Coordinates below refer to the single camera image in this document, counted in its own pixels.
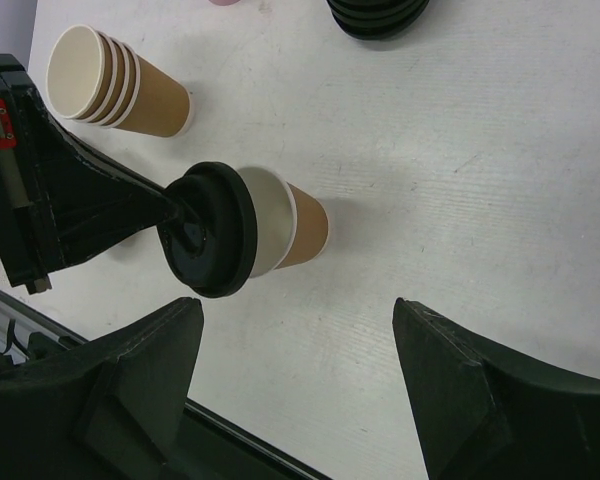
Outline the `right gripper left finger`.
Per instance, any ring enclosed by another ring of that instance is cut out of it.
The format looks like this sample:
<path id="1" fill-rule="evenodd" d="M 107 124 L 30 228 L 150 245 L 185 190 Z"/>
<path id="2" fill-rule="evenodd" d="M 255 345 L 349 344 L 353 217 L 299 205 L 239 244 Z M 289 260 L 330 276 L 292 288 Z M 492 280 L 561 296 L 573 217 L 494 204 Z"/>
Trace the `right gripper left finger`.
<path id="1" fill-rule="evenodd" d="M 203 329 L 182 297 L 47 356 L 0 352 L 0 479 L 174 479 L 168 467 Z"/>

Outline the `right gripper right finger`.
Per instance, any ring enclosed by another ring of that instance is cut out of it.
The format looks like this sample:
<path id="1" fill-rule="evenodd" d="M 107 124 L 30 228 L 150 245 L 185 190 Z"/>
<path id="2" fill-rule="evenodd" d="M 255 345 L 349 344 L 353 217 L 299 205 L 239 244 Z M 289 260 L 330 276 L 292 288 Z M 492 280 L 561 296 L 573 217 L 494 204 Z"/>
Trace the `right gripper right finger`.
<path id="1" fill-rule="evenodd" d="M 600 479 L 600 379 L 397 299 L 393 331 L 431 479 Z"/>

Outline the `stack of black lids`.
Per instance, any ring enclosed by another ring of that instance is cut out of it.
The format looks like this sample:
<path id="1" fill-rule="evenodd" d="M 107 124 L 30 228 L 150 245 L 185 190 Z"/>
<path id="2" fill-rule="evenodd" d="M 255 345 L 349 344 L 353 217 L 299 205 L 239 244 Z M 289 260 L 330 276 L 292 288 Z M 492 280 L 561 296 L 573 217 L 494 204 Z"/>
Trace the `stack of black lids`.
<path id="1" fill-rule="evenodd" d="M 382 40 L 401 33 L 423 14 L 428 4 L 429 0 L 327 0 L 336 24 L 360 40 Z"/>

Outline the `single brown paper cup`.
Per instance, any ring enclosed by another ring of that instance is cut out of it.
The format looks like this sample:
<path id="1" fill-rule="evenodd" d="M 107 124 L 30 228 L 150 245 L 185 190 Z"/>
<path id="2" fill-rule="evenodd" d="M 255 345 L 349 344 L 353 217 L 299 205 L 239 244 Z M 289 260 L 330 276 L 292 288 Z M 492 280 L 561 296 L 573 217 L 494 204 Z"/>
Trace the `single brown paper cup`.
<path id="1" fill-rule="evenodd" d="M 255 209 L 257 248 L 250 276 L 294 267 L 318 257 L 330 237 L 324 206 L 271 169 L 238 169 Z"/>

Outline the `stack of brown paper cups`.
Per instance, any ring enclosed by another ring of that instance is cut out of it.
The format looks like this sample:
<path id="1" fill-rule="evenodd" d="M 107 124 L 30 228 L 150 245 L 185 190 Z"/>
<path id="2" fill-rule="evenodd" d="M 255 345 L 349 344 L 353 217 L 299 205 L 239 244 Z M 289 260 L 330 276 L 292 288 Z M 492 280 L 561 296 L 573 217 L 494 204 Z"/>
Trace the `stack of brown paper cups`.
<path id="1" fill-rule="evenodd" d="M 105 129 L 173 138 L 189 129 L 193 96 L 128 44 L 88 25 L 56 41 L 46 93 L 62 118 Z"/>

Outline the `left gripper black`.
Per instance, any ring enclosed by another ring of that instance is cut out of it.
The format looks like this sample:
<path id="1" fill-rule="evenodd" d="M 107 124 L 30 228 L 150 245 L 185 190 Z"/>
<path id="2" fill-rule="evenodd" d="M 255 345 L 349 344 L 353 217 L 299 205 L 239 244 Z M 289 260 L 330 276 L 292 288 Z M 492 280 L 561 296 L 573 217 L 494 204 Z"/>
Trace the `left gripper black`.
<path id="1" fill-rule="evenodd" d="M 50 273 L 182 213 L 163 187 L 61 126 L 25 68 L 0 54 L 0 259 L 11 285 L 43 293 Z"/>

